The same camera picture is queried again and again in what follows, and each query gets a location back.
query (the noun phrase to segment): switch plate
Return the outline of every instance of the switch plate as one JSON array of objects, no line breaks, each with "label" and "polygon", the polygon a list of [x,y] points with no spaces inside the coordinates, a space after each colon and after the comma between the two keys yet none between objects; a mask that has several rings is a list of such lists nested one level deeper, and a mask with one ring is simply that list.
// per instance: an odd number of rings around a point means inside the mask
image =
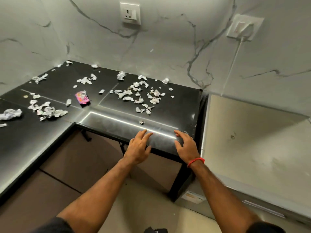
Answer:
[{"label": "switch plate", "polygon": [[257,18],[248,15],[235,15],[232,24],[228,30],[227,37],[236,39],[239,34],[238,30],[239,28],[242,27],[242,25],[253,23],[254,24],[253,34],[247,39],[247,41],[251,41],[254,38],[257,31],[259,30],[259,27],[261,26],[263,20],[264,18]]},{"label": "switch plate", "polygon": [[141,24],[140,5],[120,2],[120,11],[122,22]]}]

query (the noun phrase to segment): red thread bracelet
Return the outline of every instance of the red thread bracelet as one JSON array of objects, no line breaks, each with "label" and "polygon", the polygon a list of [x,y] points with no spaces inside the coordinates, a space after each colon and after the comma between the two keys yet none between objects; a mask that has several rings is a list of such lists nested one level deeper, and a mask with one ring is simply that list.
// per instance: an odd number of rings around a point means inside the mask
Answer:
[{"label": "red thread bracelet", "polygon": [[190,164],[192,164],[193,162],[195,162],[195,161],[197,161],[197,160],[201,160],[202,163],[205,163],[205,159],[204,159],[204,158],[195,158],[195,159],[191,160],[191,161],[188,163],[187,167],[189,167]]}]

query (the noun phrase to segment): black shirt sleeve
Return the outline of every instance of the black shirt sleeve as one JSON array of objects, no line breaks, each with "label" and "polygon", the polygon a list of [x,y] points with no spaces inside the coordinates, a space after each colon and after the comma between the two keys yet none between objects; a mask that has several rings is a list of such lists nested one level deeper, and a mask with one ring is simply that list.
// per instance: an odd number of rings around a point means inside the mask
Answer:
[{"label": "black shirt sleeve", "polygon": [[246,233],[285,233],[285,231],[271,223],[256,222],[249,227]]},{"label": "black shirt sleeve", "polygon": [[54,217],[48,223],[33,230],[31,233],[74,233],[74,231],[64,219]]}]

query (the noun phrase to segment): hand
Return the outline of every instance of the hand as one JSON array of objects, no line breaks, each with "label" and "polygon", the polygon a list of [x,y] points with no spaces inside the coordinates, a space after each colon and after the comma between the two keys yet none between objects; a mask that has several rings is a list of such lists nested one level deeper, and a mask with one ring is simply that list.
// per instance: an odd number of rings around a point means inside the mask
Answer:
[{"label": "hand", "polygon": [[151,145],[146,148],[146,143],[153,133],[145,134],[146,131],[139,131],[135,138],[130,140],[130,144],[124,154],[124,159],[128,159],[134,165],[145,161],[150,154]]},{"label": "hand", "polygon": [[175,146],[176,146],[179,157],[186,164],[188,164],[191,160],[194,160],[195,158],[199,158],[200,155],[199,155],[199,152],[197,151],[196,143],[192,139],[192,137],[178,130],[174,130],[174,132],[176,133],[176,136],[180,136],[184,141],[183,147],[178,141],[175,141]]}]

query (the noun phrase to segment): forearm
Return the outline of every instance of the forearm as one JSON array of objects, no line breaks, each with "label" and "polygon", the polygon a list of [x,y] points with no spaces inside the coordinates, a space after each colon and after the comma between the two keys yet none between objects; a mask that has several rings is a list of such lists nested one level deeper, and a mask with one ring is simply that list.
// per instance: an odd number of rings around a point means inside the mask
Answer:
[{"label": "forearm", "polygon": [[202,162],[190,165],[223,233],[245,233],[260,218],[246,208]]},{"label": "forearm", "polygon": [[87,192],[60,212],[75,233],[96,233],[106,220],[118,192],[133,164],[127,159],[119,162]]}]

